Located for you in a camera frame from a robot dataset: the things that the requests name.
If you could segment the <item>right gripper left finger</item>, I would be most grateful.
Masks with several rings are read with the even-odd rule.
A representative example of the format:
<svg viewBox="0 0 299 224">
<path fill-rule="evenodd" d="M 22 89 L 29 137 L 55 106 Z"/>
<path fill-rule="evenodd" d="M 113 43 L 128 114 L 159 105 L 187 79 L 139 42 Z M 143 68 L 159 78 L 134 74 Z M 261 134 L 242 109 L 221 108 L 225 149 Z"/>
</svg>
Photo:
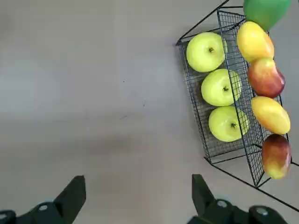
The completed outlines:
<svg viewBox="0 0 299 224">
<path fill-rule="evenodd" d="M 85 177 L 75 176 L 53 200 L 43 202 L 17 216 L 13 210 L 1 210 L 2 224 L 72 224 L 86 201 Z"/>
</svg>

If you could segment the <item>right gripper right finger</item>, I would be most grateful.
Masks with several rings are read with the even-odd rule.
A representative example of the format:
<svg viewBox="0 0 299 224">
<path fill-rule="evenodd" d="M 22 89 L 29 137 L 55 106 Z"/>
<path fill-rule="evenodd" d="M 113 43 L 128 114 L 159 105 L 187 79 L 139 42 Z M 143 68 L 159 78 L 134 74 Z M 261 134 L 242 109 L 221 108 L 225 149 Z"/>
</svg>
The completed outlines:
<svg viewBox="0 0 299 224">
<path fill-rule="evenodd" d="M 287 224 L 274 209 L 254 205 L 241 210 L 227 200 L 216 199 L 202 175 L 192 175 L 192 200 L 197 215 L 189 224 Z"/>
</svg>

